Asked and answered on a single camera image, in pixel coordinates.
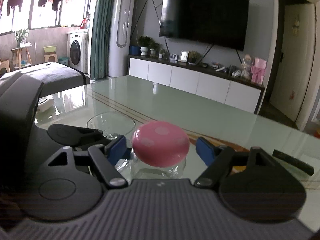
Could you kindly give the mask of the doll figure on cabinet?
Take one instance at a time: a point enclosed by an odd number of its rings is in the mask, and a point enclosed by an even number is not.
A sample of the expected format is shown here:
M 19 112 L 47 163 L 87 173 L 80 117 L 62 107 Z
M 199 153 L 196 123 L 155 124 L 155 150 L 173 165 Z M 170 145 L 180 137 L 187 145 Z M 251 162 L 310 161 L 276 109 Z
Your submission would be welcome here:
M 242 58 L 242 71 L 241 71 L 241 77 L 246 80 L 251 79 L 251 68 L 252 68 L 252 58 L 249 54 L 246 54 Z

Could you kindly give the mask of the potted plant white pot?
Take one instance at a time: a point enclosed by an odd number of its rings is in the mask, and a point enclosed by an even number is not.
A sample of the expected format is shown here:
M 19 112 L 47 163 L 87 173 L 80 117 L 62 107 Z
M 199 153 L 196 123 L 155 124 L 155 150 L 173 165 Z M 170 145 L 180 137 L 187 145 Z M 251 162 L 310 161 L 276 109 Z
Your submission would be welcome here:
M 150 43 L 152 42 L 152 38 L 149 36 L 140 36 L 137 42 L 138 42 L 138 45 L 140 46 L 141 55 L 147 56 Z

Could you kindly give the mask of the black wall television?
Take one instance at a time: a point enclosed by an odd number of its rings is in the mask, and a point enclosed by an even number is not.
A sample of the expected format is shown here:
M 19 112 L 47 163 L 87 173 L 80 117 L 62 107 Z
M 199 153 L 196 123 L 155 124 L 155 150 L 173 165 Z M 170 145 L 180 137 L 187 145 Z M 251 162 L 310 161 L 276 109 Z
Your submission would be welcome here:
M 163 0 L 161 37 L 243 51 L 249 0 Z

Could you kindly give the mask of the white tower air conditioner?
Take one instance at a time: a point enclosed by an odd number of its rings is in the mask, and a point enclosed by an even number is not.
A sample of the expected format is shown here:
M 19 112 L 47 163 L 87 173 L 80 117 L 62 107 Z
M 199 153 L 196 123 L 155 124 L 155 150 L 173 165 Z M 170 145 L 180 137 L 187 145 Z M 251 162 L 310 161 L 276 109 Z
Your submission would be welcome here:
M 108 52 L 108 76 L 127 74 L 130 36 L 135 0 L 114 0 Z

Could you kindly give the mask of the green curtain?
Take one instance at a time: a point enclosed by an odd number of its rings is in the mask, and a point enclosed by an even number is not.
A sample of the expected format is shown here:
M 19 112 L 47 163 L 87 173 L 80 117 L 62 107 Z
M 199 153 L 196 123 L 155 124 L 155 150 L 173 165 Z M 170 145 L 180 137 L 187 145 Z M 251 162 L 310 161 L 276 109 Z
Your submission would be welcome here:
M 95 5 L 90 71 L 93 80 L 107 77 L 110 27 L 114 0 L 97 0 Z

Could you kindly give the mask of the small green plant dark pot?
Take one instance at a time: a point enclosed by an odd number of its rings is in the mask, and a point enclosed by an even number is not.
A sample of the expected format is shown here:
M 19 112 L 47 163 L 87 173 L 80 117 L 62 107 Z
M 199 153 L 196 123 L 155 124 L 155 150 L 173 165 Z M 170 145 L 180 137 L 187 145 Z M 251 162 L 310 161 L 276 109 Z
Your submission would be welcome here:
M 201 54 L 197 51 L 190 51 L 188 55 L 188 63 L 196 64 L 198 59 L 201 57 Z

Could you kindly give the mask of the clear glass cup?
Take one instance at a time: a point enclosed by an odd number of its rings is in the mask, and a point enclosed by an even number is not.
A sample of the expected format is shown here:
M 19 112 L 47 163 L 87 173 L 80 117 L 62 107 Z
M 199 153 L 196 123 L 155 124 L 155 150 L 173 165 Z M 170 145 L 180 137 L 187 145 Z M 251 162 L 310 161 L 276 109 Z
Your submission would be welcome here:
M 129 116 L 109 111 L 98 114 L 87 122 L 87 127 L 91 129 L 98 129 L 103 132 L 106 139 L 116 139 L 119 135 L 127 136 L 136 126 L 135 121 Z

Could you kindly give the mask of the blue pot on cabinet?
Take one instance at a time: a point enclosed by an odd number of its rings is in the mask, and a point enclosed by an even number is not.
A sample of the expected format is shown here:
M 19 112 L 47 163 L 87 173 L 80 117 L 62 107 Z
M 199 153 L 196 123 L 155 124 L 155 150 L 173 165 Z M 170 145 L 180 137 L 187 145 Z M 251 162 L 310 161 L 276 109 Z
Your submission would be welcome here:
M 130 46 L 129 54 L 133 56 L 139 56 L 141 54 L 140 46 Z

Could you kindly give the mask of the black stick on table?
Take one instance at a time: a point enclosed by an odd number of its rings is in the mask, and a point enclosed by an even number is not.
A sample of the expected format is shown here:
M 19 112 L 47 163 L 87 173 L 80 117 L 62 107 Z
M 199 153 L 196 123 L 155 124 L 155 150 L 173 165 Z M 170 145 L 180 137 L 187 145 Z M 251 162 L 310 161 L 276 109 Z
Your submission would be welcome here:
M 313 176 L 314 174 L 314 168 L 311 165 L 286 153 L 280 152 L 279 150 L 273 150 L 272 156 L 298 168 L 309 176 Z

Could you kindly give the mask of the pink polka-dot jar lid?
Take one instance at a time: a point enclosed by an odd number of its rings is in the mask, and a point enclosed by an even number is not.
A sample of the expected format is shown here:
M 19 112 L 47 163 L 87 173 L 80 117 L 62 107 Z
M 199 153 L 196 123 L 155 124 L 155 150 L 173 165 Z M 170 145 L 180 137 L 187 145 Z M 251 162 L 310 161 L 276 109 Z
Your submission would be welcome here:
M 142 162 L 153 167 L 171 167 L 184 161 L 189 137 L 183 129 L 165 121 L 140 125 L 132 136 L 132 149 Z

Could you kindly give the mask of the white tv cabinet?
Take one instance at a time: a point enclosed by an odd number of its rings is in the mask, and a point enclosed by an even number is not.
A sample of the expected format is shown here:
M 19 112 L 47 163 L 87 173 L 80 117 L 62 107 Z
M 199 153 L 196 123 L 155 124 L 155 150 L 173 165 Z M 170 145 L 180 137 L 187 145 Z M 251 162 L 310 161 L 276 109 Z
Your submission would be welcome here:
M 129 56 L 129 75 L 257 114 L 264 87 L 212 69 Z

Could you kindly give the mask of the clear glass jar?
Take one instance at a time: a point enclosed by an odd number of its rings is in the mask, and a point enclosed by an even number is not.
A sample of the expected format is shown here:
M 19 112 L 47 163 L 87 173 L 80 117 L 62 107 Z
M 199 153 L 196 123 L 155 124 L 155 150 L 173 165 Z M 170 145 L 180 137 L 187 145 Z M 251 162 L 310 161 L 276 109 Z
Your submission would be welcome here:
M 155 167 L 142 162 L 131 150 L 130 170 L 132 179 L 179 179 L 183 175 L 187 160 L 171 167 Z

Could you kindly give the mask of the white photo frame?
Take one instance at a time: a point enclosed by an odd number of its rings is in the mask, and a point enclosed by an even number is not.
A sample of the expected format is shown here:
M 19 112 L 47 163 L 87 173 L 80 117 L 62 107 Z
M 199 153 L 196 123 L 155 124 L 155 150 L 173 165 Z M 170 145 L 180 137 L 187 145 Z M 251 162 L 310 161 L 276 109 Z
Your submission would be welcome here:
M 183 62 L 183 63 L 187 63 L 187 61 L 188 61 L 188 55 L 189 55 L 189 52 L 188 52 L 188 51 L 182 50 L 182 51 L 181 51 L 181 54 L 180 54 L 180 57 L 179 57 L 179 61 L 180 61 L 180 62 Z

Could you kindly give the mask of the green basin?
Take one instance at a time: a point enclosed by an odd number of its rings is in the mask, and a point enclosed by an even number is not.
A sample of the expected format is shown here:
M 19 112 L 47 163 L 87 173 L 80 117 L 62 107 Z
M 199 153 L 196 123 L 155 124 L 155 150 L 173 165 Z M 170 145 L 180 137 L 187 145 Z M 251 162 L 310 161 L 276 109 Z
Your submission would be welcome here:
M 45 46 L 44 53 L 56 53 L 57 46 Z

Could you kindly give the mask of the white door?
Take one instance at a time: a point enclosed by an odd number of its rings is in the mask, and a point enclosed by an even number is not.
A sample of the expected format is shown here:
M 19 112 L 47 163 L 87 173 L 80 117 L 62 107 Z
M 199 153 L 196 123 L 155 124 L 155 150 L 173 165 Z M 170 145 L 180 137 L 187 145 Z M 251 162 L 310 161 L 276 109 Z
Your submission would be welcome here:
M 286 5 L 281 62 L 270 103 L 292 121 L 297 119 L 306 94 L 315 38 L 315 5 Z

